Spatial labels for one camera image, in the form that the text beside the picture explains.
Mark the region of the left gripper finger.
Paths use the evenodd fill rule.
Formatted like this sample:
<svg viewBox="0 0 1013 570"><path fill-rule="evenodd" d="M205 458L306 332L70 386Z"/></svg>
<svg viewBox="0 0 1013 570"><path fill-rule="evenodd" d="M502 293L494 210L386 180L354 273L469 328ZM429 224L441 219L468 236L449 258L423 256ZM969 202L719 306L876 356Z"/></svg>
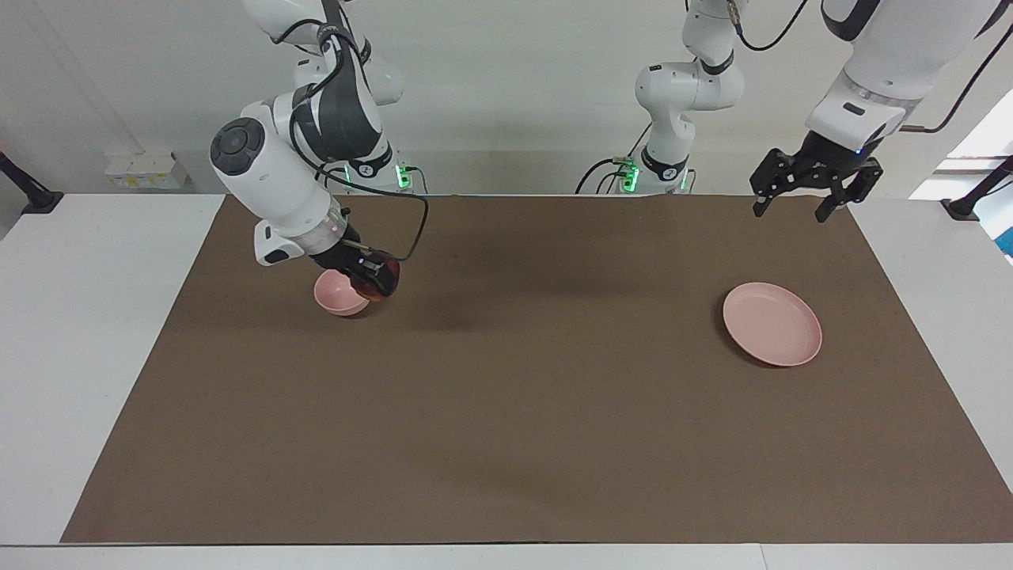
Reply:
<svg viewBox="0 0 1013 570"><path fill-rule="evenodd" d="M864 202L882 174L883 168L876 158L868 158L854 172L829 170L824 178L831 194L822 199L814 212L815 219L819 223L824 223L833 213L848 203Z"/></svg>
<svg viewBox="0 0 1013 570"><path fill-rule="evenodd" d="M772 148L749 177L749 184L756 202L753 213L760 218L767 212L774 199L794 192L799 187L802 162L793 154L779 148Z"/></svg>

